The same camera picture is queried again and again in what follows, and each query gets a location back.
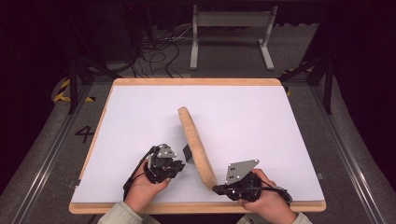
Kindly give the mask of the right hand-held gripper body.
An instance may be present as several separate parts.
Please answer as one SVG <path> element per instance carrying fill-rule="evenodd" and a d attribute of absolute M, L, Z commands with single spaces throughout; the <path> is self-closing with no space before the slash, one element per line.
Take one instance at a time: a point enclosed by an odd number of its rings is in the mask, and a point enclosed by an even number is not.
<path fill-rule="evenodd" d="M 261 197 L 260 179 L 251 172 L 259 160 L 240 161 L 228 165 L 226 195 L 232 201 L 239 199 L 255 202 Z"/>

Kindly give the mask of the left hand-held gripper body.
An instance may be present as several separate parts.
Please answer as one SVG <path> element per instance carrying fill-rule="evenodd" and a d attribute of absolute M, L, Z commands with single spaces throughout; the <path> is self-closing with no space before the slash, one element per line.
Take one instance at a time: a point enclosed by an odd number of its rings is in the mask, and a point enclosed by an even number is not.
<path fill-rule="evenodd" d="M 166 144 L 154 146 L 148 152 L 148 163 L 144 168 L 148 180 L 153 184 L 163 182 L 167 178 L 175 178 L 172 166 L 177 154 Z"/>

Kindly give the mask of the tan plush pad black backing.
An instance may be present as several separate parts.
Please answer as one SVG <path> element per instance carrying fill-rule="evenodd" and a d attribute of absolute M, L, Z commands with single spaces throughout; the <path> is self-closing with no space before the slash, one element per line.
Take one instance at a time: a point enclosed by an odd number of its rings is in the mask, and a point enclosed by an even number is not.
<path fill-rule="evenodd" d="M 182 106 L 177 113 L 201 181 L 208 190 L 212 190 L 217 185 L 217 179 L 190 111 Z"/>

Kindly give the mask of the person's left hand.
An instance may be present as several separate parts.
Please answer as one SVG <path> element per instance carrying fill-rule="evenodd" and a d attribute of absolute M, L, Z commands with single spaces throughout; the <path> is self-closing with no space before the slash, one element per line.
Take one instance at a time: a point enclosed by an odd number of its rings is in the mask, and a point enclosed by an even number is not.
<path fill-rule="evenodd" d="M 166 189 L 170 183 L 169 178 L 158 184 L 151 183 L 144 173 L 144 168 L 147 163 L 148 161 L 144 160 L 136 171 L 132 186 L 124 200 L 124 202 L 136 213 L 139 213 L 144 207 L 150 204 L 155 196 Z"/>

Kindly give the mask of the person's right hand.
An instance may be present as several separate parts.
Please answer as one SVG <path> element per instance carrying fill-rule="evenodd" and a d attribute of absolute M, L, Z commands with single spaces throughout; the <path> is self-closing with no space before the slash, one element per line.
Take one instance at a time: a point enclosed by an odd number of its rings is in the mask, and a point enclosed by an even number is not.
<path fill-rule="evenodd" d="M 264 190 L 256 202 L 239 200 L 238 203 L 244 209 L 259 215 L 272 224 L 292 224 L 297 218 L 297 215 L 282 197 L 274 191 Z"/>

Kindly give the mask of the yellow black striped floor tape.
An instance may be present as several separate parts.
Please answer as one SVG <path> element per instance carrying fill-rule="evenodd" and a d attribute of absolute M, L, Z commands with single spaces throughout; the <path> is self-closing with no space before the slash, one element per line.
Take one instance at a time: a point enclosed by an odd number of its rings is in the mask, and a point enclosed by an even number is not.
<path fill-rule="evenodd" d="M 284 77 L 290 73 L 293 73 L 295 69 L 286 69 L 282 72 L 281 77 Z M 296 73 L 296 75 L 300 75 L 300 74 L 310 74 L 313 70 L 313 66 L 307 67 L 304 70 L 299 70 L 298 73 Z M 285 92 L 287 94 L 287 96 L 291 96 L 291 92 L 290 92 L 290 87 L 288 86 L 284 86 Z"/>
<path fill-rule="evenodd" d="M 58 92 L 56 93 L 56 95 L 53 99 L 54 102 L 70 102 L 71 101 L 71 98 L 69 96 L 64 95 L 69 84 L 70 84 L 70 79 L 69 78 L 65 79 L 63 84 L 61 85 L 61 88 L 58 90 Z"/>

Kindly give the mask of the black metal stand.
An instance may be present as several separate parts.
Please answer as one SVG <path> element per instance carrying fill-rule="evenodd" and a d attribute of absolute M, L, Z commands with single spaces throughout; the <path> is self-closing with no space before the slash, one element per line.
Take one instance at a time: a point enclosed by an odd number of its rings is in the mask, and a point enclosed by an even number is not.
<path fill-rule="evenodd" d="M 313 61 L 302 63 L 295 69 L 285 70 L 279 80 L 284 82 L 286 80 L 295 77 L 308 69 L 312 69 L 309 73 L 308 78 L 306 79 L 306 83 L 309 86 L 317 86 L 319 82 L 324 79 L 324 91 L 323 91 L 323 105 L 326 112 L 331 115 L 332 114 L 332 82 L 333 82 L 333 66 L 332 60 L 330 58 L 317 58 Z"/>
<path fill-rule="evenodd" d="M 63 28 L 65 52 L 68 57 L 70 80 L 70 109 L 72 114 L 79 103 L 84 100 L 78 95 L 78 81 L 82 85 L 91 85 L 94 82 L 96 69 L 100 75 L 112 79 L 121 78 L 121 75 L 107 68 L 104 57 L 99 51 L 99 43 L 93 31 L 86 7 L 82 4 L 61 3 L 65 15 L 67 28 Z"/>

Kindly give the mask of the dark box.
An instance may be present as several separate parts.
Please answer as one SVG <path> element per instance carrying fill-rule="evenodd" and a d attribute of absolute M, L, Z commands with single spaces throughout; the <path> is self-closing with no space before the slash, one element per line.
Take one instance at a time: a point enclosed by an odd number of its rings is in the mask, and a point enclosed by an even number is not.
<path fill-rule="evenodd" d="M 121 5 L 101 6 L 99 39 L 107 61 L 134 61 L 140 49 L 142 32 L 132 15 Z"/>

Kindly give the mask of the aluminium floor rail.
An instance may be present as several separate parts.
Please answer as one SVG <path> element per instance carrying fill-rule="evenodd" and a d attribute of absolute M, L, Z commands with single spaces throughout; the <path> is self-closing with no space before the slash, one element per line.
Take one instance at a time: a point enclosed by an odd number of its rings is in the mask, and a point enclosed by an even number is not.
<path fill-rule="evenodd" d="M 90 93 L 91 88 L 92 87 L 90 85 L 83 85 L 81 87 L 78 98 L 75 101 L 77 105 L 75 106 L 74 110 L 65 117 L 59 132 L 56 134 L 54 143 L 51 145 L 46 158 L 41 163 L 41 166 L 35 175 L 34 181 L 29 190 L 27 191 L 25 197 L 23 198 L 23 201 L 16 215 L 12 219 L 11 224 L 25 224 L 27 218 L 30 216 L 35 206 L 35 203 L 38 200 L 41 191 L 45 187 L 50 177 L 50 173 L 60 155 L 60 152 L 64 146 L 66 136 L 68 135 L 76 119 L 76 116 L 78 115 L 79 110 L 85 102 L 86 97 Z"/>
<path fill-rule="evenodd" d="M 368 218 L 370 219 L 372 224 L 388 224 L 385 216 L 382 214 L 375 201 L 374 194 L 369 188 L 369 185 L 363 172 L 361 171 L 361 168 L 356 162 L 352 152 L 345 144 L 333 116 L 327 112 L 324 104 L 322 103 L 322 94 L 320 92 L 320 89 L 318 87 L 311 87 L 310 91 L 314 99 L 318 103 L 320 111 L 324 116 L 325 122 L 332 133 L 332 137 L 334 138 L 336 143 L 337 153 L 339 154 L 341 161 L 346 167 L 346 172 L 349 175 L 351 183 L 360 198 L 361 204 Z"/>

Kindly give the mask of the white metal frame stand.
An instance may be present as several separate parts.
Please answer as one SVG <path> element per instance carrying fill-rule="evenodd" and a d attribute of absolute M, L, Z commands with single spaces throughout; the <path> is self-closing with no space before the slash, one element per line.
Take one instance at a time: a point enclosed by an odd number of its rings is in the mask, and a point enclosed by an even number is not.
<path fill-rule="evenodd" d="M 258 40 L 266 68 L 273 71 L 275 66 L 268 50 L 268 41 L 275 23 L 277 7 L 264 11 L 200 11 L 193 6 L 192 13 L 192 44 L 190 69 L 198 68 L 199 27 L 265 27 L 264 37 Z"/>

